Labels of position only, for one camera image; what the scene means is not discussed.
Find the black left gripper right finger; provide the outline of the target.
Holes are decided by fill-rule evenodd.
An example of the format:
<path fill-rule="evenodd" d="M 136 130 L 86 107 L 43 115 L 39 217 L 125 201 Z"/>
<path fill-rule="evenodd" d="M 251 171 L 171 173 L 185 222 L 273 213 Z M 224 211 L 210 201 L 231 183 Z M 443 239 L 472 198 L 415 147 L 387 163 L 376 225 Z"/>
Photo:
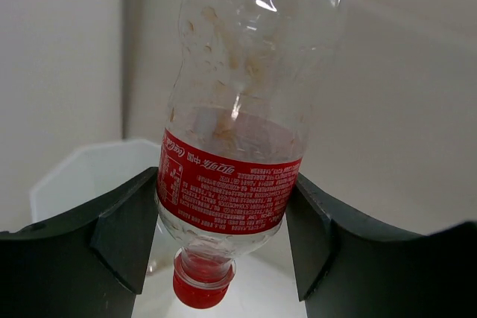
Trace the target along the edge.
<path fill-rule="evenodd" d="M 429 235 L 383 223 L 299 176 L 286 209 L 308 317 L 474 317 L 476 223 Z"/>

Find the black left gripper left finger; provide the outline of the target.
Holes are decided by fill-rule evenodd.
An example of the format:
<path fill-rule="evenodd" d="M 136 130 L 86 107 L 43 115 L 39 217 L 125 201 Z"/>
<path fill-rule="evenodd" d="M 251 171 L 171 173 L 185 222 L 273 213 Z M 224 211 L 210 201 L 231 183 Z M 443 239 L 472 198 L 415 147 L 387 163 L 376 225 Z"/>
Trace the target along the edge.
<path fill-rule="evenodd" d="M 131 317 L 157 223 L 157 168 L 1 233 L 2 317 Z"/>

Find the clear bottle red label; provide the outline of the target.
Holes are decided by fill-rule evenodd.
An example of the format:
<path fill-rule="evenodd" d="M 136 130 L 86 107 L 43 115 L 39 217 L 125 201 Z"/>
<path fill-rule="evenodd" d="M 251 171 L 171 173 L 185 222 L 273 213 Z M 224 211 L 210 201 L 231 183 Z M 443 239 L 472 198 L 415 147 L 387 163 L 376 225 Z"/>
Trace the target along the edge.
<path fill-rule="evenodd" d="M 236 259 L 279 230 L 343 14 L 342 0 L 181 1 L 156 201 L 190 308 L 216 306 Z"/>

